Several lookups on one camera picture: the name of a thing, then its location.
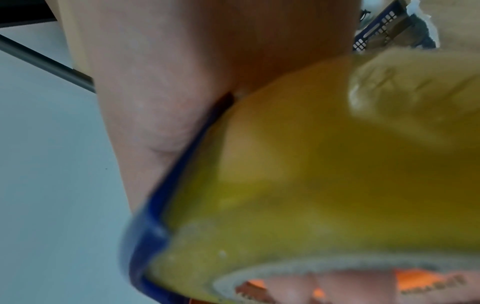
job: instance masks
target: blue tape edge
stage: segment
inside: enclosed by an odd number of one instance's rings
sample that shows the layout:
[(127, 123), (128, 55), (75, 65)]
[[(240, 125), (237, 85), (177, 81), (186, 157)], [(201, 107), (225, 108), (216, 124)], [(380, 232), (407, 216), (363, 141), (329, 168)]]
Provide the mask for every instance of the blue tape edge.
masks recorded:
[(152, 193), (145, 206), (133, 217), (121, 240), (122, 272), (128, 276), (130, 283), (138, 291), (161, 304), (188, 304), (190, 301), (187, 297), (157, 286), (145, 277), (149, 263), (169, 245), (170, 232), (161, 222), (162, 214), (177, 188), (183, 171), (208, 129), (232, 106), (233, 102), (233, 96), (228, 94), (214, 105), (203, 127), (170, 173)]

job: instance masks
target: tape roll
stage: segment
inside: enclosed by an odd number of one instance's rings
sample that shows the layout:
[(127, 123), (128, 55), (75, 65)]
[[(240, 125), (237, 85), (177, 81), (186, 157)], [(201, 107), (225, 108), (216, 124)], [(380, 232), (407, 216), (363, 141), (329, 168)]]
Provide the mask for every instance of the tape roll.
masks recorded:
[(479, 73), (473, 55), (390, 50), (240, 101), (184, 172), (148, 278), (229, 302), (272, 275), (480, 269)]

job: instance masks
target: skin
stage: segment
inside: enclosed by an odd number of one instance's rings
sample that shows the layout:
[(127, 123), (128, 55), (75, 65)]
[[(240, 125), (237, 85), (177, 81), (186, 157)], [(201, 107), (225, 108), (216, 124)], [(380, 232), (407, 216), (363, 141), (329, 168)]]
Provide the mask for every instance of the skin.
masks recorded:
[[(71, 0), (132, 210), (212, 102), (352, 49), (360, 0)], [(280, 302), (394, 304), (391, 271), (277, 277)]]

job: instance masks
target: white wall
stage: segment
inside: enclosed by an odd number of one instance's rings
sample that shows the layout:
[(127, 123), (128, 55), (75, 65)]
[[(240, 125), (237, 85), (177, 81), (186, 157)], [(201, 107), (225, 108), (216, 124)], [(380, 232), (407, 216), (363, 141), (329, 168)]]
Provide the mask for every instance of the white wall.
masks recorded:
[[(71, 65), (56, 23), (0, 34)], [(119, 271), (129, 216), (94, 94), (0, 52), (0, 303), (151, 303)]]

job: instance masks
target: yellow tape roll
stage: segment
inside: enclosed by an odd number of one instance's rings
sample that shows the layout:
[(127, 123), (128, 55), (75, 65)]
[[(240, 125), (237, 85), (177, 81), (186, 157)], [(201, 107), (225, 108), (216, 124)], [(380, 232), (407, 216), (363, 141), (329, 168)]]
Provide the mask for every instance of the yellow tape roll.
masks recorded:
[(238, 102), (185, 172), (149, 278), (229, 302), (271, 275), (480, 269), (479, 73), (473, 55), (390, 50)]

